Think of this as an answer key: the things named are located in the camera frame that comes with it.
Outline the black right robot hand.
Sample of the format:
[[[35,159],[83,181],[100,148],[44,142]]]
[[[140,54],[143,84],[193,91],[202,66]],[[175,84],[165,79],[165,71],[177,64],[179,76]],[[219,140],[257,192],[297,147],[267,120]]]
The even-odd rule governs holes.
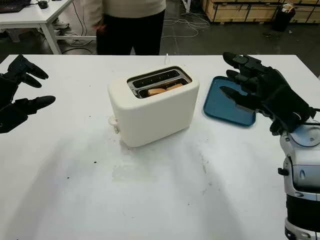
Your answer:
[[[228,80],[239,85],[245,94],[227,86],[220,87],[221,91],[237,107],[270,118],[269,130],[274,136],[293,133],[315,116],[315,110],[290,87],[277,69],[264,66],[261,60],[248,55],[224,52],[222,56],[233,67],[226,71]]]

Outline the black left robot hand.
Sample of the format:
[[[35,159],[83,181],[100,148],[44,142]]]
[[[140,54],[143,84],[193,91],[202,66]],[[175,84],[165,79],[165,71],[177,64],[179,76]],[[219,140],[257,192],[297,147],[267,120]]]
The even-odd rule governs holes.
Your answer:
[[[0,132],[2,134],[15,129],[24,123],[29,115],[34,115],[38,110],[55,102],[56,97],[52,95],[14,100],[21,83],[41,88],[42,85],[36,78],[45,80],[49,76],[22,54],[9,64],[6,73],[0,74]]]

